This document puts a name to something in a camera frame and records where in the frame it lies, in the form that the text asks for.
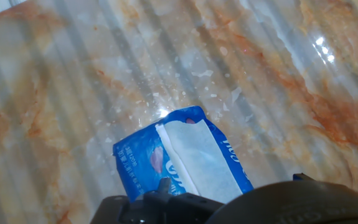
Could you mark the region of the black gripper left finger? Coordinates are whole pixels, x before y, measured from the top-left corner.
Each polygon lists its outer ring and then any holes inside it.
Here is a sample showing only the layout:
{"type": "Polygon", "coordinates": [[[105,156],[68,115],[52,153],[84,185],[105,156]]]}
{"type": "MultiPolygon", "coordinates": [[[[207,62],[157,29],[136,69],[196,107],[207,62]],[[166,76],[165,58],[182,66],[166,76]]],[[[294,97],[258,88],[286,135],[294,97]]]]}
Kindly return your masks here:
{"type": "Polygon", "coordinates": [[[162,178],[158,188],[130,202],[127,196],[104,198],[91,224],[181,224],[206,223],[223,206],[198,195],[169,193],[171,179],[162,178]]]}

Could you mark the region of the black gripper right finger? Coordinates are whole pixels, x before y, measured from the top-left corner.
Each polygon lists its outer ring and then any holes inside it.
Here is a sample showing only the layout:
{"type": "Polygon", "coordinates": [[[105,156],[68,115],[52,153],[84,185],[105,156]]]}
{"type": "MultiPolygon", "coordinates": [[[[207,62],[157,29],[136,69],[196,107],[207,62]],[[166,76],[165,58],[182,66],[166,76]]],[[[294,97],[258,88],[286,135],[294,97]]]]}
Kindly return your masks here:
{"type": "Polygon", "coordinates": [[[296,180],[314,180],[314,179],[304,173],[299,173],[299,174],[293,174],[293,180],[296,181],[296,180]]]}

